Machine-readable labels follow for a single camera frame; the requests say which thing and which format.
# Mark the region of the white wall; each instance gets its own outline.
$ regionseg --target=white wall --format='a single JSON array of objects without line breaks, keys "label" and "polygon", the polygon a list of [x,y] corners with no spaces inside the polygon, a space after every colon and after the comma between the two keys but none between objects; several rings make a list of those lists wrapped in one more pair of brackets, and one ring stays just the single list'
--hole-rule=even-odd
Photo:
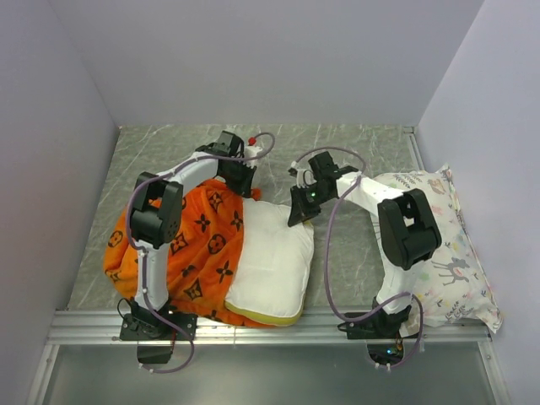
[{"label": "white wall", "polygon": [[482,0],[51,0],[119,124],[418,124]]},{"label": "white wall", "polygon": [[448,161],[505,323],[495,345],[514,403],[540,403],[540,2],[486,0],[419,125]]},{"label": "white wall", "polygon": [[45,0],[0,2],[0,402],[24,403],[67,303],[116,127]]}]

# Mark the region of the purple cable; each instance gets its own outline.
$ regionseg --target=purple cable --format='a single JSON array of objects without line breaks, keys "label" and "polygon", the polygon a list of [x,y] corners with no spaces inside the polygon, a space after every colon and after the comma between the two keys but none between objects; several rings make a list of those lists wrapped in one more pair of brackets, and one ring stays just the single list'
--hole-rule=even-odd
[{"label": "purple cable", "polygon": [[311,153],[316,152],[318,150],[325,150],[325,149],[333,149],[333,150],[338,150],[338,151],[345,152],[345,153],[348,153],[348,154],[352,154],[353,156],[358,158],[360,160],[360,162],[362,163],[362,169],[360,170],[360,175],[358,176],[358,179],[354,182],[354,184],[350,188],[348,188],[343,193],[343,195],[340,198],[337,199],[336,203],[334,204],[334,206],[332,208],[332,212],[330,213],[330,219],[328,220],[327,235],[326,235],[326,240],[325,240],[325,256],[324,256],[324,271],[323,271],[324,289],[325,289],[325,292],[327,294],[328,304],[330,305],[330,308],[332,309],[332,312],[334,313],[334,315],[336,315],[339,319],[341,319],[342,321],[345,321],[345,322],[353,322],[353,323],[355,323],[355,322],[362,322],[362,321],[365,321],[365,320],[371,318],[374,314],[376,314],[378,311],[380,311],[382,308],[384,308],[385,305],[390,304],[394,300],[397,300],[399,298],[406,297],[406,296],[411,296],[418,303],[418,308],[419,308],[419,312],[420,312],[420,327],[419,327],[419,331],[418,331],[418,337],[416,339],[416,342],[414,343],[413,349],[408,353],[408,355],[405,356],[405,358],[402,361],[400,361],[399,363],[391,366],[391,368],[395,368],[395,367],[398,367],[399,365],[402,365],[407,360],[409,360],[411,355],[416,353],[416,351],[419,348],[420,340],[422,339],[422,332],[424,331],[424,308],[423,308],[422,303],[420,302],[419,298],[416,295],[414,295],[412,293],[408,293],[408,292],[402,292],[400,294],[393,295],[388,300],[382,302],[381,304],[379,304],[378,306],[373,308],[368,313],[363,314],[362,316],[356,316],[354,318],[348,318],[344,314],[339,312],[339,310],[336,307],[336,304],[334,303],[334,300],[332,298],[332,291],[331,291],[331,286],[330,286],[330,270],[328,269],[328,264],[330,262],[330,238],[332,236],[332,228],[333,228],[333,225],[334,225],[334,221],[336,219],[336,213],[338,212],[339,206],[345,200],[345,198],[356,187],[358,187],[360,185],[360,182],[362,181],[362,175],[364,174],[364,171],[365,171],[366,163],[365,163],[365,160],[362,159],[362,157],[359,154],[357,154],[356,152],[354,152],[352,150],[345,149],[345,148],[339,148],[339,147],[334,147],[334,146],[326,146],[326,147],[314,148],[312,150],[309,150],[309,151],[303,153],[296,160],[296,162],[299,162],[301,159],[303,159],[308,154],[311,154]]},{"label": "purple cable", "polygon": [[228,156],[216,156],[216,155],[208,154],[208,155],[203,155],[203,156],[200,156],[200,157],[196,157],[196,158],[193,158],[193,159],[186,160],[185,162],[182,162],[180,165],[178,165],[172,171],[169,171],[169,172],[167,172],[167,173],[165,173],[163,175],[159,175],[157,177],[153,177],[151,179],[143,181],[141,184],[139,184],[135,188],[135,190],[133,190],[133,193],[130,196],[129,201],[127,202],[127,209],[126,209],[126,235],[127,235],[127,241],[129,242],[129,245],[133,249],[135,249],[136,251],[143,251],[143,262],[142,262],[142,265],[141,265],[141,269],[142,269],[142,280],[143,280],[143,286],[142,287],[143,287],[144,303],[146,304],[146,306],[147,306],[148,310],[150,311],[150,313],[155,318],[157,318],[158,320],[162,321],[165,325],[168,325],[169,327],[171,327],[174,330],[176,330],[177,332],[179,332],[184,338],[186,338],[186,340],[190,343],[190,347],[191,347],[189,356],[187,357],[186,361],[184,361],[184,363],[180,364],[179,366],[177,366],[175,368],[168,369],[168,370],[156,370],[156,369],[153,369],[153,368],[151,368],[151,367],[149,367],[149,366],[147,366],[145,364],[142,365],[142,367],[144,369],[150,371],[151,373],[170,374],[170,373],[174,373],[174,372],[177,372],[179,370],[184,369],[189,364],[189,362],[192,361],[193,355],[195,354],[195,344],[193,343],[192,338],[186,332],[184,332],[183,329],[181,329],[180,327],[178,327],[177,325],[175,325],[171,321],[168,321],[166,318],[164,318],[163,316],[158,314],[158,312],[155,310],[155,308],[152,306],[152,303],[149,300],[148,293],[144,292],[145,290],[148,289],[148,285],[147,285],[148,280],[147,280],[147,277],[146,277],[147,276],[147,273],[146,273],[147,272],[147,263],[146,263],[146,256],[147,255],[146,254],[148,253],[148,251],[146,250],[146,248],[144,246],[137,246],[135,244],[135,240],[133,240],[133,238],[132,238],[131,218],[130,218],[129,213],[133,210],[133,204],[135,202],[135,198],[141,192],[141,190],[143,190],[143,188],[145,188],[147,185],[149,185],[151,183],[154,183],[156,181],[164,180],[164,179],[167,179],[167,178],[169,178],[171,176],[174,176],[175,174],[180,172],[182,169],[184,169],[188,165],[191,165],[191,164],[193,164],[195,162],[198,162],[199,160],[216,159],[216,160],[230,160],[230,161],[234,161],[234,162],[247,162],[247,161],[250,161],[250,160],[256,160],[256,159],[264,158],[267,154],[270,153],[270,151],[273,149],[274,145],[276,144],[276,137],[273,135],[273,133],[270,133],[270,132],[260,132],[257,135],[255,135],[254,138],[257,139],[262,135],[270,136],[270,138],[272,139],[272,142],[271,142],[270,147],[268,149],[263,150],[262,153],[258,154],[257,156],[254,156],[252,158],[230,158]]}]

